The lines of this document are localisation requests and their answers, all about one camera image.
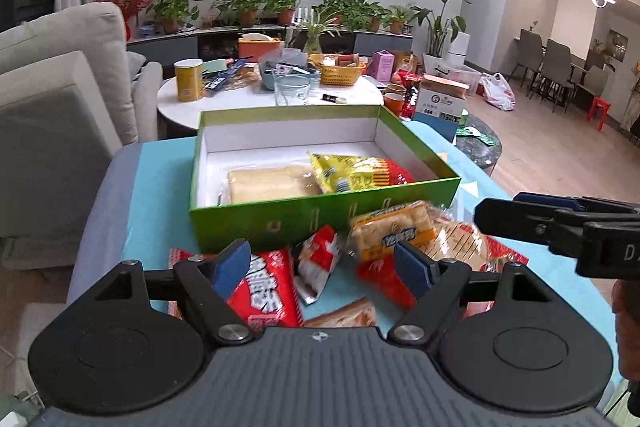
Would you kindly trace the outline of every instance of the yellow canister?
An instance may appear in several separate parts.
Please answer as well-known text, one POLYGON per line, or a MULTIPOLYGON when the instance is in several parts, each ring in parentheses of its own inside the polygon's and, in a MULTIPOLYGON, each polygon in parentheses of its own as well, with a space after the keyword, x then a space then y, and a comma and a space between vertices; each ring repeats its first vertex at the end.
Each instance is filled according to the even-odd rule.
POLYGON ((188 58, 174 64, 175 82, 178 86, 178 102, 195 102, 204 96, 202 85, 202 60, 188 58))

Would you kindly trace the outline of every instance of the yellow snack bag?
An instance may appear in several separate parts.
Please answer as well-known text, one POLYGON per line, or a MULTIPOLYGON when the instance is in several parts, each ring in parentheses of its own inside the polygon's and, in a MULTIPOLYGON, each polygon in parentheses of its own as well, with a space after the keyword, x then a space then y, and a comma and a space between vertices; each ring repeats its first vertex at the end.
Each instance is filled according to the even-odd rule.
POLYGON ((362 263, 391 255, 398 241, 423 245, 435 239, 436 230, 425 201, 398 204, 385 210, 353 217, 349 242, 362 263))
POLYGON ((414 183, 411 174, 386 158, 310 153, 309 159, 324 194, 414 183))

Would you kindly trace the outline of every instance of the wicker basket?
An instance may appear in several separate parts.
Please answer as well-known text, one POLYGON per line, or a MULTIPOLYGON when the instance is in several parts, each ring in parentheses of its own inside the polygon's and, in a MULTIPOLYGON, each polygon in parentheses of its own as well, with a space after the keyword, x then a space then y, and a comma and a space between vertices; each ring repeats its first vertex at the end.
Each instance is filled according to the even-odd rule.
POLYGON ((309 60, 322 71, 320 83, 327 86, 354 86, 358 79, 366 72, 367 65, 360 61, 359 68, 341 68, 339 66, 324 66, 322 60, 325 57, 337 58, 340 55, 313 54, 309 60))

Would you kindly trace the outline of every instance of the wooden floor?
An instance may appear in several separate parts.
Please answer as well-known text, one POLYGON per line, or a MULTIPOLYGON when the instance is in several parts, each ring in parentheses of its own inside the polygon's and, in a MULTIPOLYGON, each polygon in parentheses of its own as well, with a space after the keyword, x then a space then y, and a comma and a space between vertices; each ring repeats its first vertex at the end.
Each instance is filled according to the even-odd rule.
MULTIPOLYGON (((480 96, 468 99, 469 112, 502 141, 504 152, 492 176, 500 187, 510 194, 524 190, 640 201, 640 150, 608 126, 598 132, 595 122, 587 123, 575 108, 552 113, 549 101, 526 99, 518 84, 511 112, 488 105, 480 96)), ((41 273, 0 267, 0 344, 12 349, 27 303, 64 302, 69 279, 70 269, 41 273)), ((611 283, 595 284, 609 300, 611 283)))

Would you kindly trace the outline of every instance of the sofa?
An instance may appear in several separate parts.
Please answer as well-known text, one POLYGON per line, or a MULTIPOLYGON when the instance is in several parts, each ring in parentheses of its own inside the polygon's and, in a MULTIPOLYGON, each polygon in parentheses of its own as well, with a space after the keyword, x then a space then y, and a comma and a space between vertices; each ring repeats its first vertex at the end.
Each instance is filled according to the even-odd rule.
POLYGON ((112 3, 68 8, 0 34, 6 267, 73 264, 113 155, 158 139, 162 67, 151 62, 136 74, 139 61, 127 54, 124 20, 112 3))

